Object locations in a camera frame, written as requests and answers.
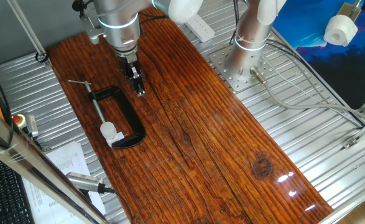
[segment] black c-clamp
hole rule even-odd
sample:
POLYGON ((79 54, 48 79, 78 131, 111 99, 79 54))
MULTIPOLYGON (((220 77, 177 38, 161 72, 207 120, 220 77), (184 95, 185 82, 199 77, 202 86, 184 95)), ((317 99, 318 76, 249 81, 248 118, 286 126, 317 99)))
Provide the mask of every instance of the black c-clamp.
POLYGON ((102 123, 105 122, 104 117, 102 115, 102 112, 98 106, 98 101, 104 100, 110 96, 113 96, 114 99, 117 101, 120 110, 122 111, 123 115, 126 117, 128 124, 130 125, 132 131, 134 134, 132 136, 129 136, 128 138, 121 139, 117 142, 112 143, 112 147, 115 149, 126 149, 133 146, 138 145, 141 143, 145 137, 146 132, 144 125, 141 123, 137 113, 135 112, 134 108, 128 101, 127 97, 123 93, 123 91, 119 87, 108 87, 103 90, 92 92, 90 88, 90 83, 87 81, 85 82, 78 82, 78 81, 72 81, 69 80, 69 82, 73 83, 80 83, 85 84, 87 91, 88 91, 88 97, 95 105, 95 109, 97 110, 99 117, 101 118, 102 123))

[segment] wooden tabletop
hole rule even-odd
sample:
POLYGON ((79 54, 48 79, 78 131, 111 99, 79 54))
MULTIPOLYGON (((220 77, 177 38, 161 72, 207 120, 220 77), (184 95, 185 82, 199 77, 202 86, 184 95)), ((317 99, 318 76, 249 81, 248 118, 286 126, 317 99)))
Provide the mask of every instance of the wooden tabletop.
MULTIPOLYGON (((146 88, 140 98, 104 39, 93 45, 82 34, 49 48, 53 69, 134 223, 318 223, 331 213, 173 22, 165 20, 150 35, 160 23, 142 26, 148 36, 139 40, 146 88), (145 140, 111 149, 85 87, 68 79, 87 80, 93 91, 119 86, 146 129, 145 140)), ((115 100, 99 105, 118 130, 131 133, 115 100)))

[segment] power strip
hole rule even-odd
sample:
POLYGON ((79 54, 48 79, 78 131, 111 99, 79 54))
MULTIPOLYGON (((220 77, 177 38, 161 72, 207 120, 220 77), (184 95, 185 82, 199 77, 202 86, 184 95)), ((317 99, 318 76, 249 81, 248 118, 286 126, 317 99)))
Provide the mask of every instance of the power strip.
POLYGON ((202 42, 209 41, 215 36, 214 30, 198 14, 185 24, 202 42))

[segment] blue poster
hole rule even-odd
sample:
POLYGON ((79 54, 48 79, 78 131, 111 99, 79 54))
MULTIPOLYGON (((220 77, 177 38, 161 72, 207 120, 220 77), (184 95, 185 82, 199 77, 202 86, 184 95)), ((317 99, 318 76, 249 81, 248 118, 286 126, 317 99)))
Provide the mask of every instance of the blue poster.
POLYGON ((347 47, 323 40, 329 20, 344 2, 355 0, 287 0, 275 21, 276 30, 353 108, 365 103, 365 11, 355 24, 358 33, 347 47))

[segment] black keyboard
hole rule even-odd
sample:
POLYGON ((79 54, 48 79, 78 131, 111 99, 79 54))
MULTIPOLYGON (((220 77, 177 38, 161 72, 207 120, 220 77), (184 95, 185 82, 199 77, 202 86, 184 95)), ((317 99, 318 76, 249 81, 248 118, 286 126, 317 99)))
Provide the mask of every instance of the black keyboard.
POLYGON ((34 223, 22 178, 0 161, 0 223, 34 223))

